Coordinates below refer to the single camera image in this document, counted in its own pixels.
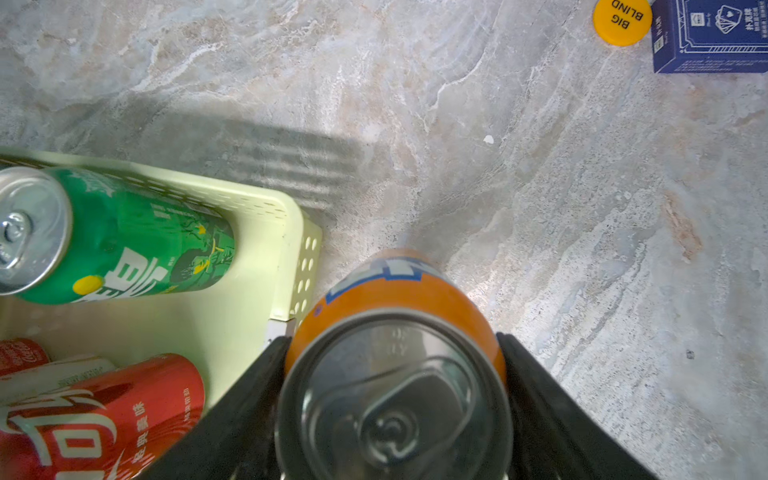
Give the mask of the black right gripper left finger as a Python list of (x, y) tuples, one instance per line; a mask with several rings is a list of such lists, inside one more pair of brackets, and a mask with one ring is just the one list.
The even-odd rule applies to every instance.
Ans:
[(142, 479), (279, 479), (274, 431), (291, 339), (273, 340)]

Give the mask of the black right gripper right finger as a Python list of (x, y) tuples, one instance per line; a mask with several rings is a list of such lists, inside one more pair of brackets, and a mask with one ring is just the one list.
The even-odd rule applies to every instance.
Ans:
[(511, 334), (496, 335), (513, 420), (510, 479), (645, 479), (656, 475), (610, 437)]

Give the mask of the green sprite can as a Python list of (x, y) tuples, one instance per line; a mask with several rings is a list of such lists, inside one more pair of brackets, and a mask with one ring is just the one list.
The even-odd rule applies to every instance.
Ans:
[(1, 293), (62, 305), (208, 288), (236, 240), (220, 214), (84, 168), (1, 171)]

